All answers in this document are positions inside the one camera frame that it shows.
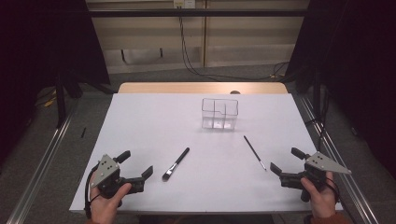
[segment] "wall outlet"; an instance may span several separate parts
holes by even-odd
[[[195,0],[184,0],[184,8],[195,8]]]
[[[174,8],[184,8],[184,0],[174,0]]]

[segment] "human hand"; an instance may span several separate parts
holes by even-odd
[[[92,221],[100,224],[111,224],[114,222],[117,214],[117,207],[121,199],[129,192],[132,185],[124,184],[117,193],[110,199],[106,199],[100,195],[99,188],[95,187],[90,190]]]
[[[332,172],[326,172],[326,183],[334,188],[332,182]],[[331,217],[335,214],[335,197],[334,192],[327,186],[324,186],[320,192],[315,188],[314,184],[306,177],[301,179],[306,191],[311,195],[312,215],[314,217]]]

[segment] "white paper sheet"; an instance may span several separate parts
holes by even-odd
[[[204,98],[235,99],[239,115],[232,132],[203,129]],[[244,139],[267,167],[267,172]],[[166,170],[191,150],[168,182]],[[290,151],[316,152],[290,94],[115,94],[91,159],[71,204],[83,212],[85,180],[104,154],[131,150],[120,176],[138,177],[150,165],[145,191],[127,195],[121,212],[138,214],[271,213],[310,210],[301,191],[280,186],[270,162],[298,173],[304,162]]]

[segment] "clear plastic organizer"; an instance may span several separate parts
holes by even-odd
[[[237,100],[207,98],[202,100],[203,128],[233,130],[237,117]]]

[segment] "black brush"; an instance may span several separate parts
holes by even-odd
[[[177,161],[169,168],[166,173],[163,175],[163,181],[167,181],[170,177],[171,174],[176,170],[178,164],[183,160],[183,158],[186,156],[186,154],[190,151],[190,148],[187,147],[186,150],[178,157]]]

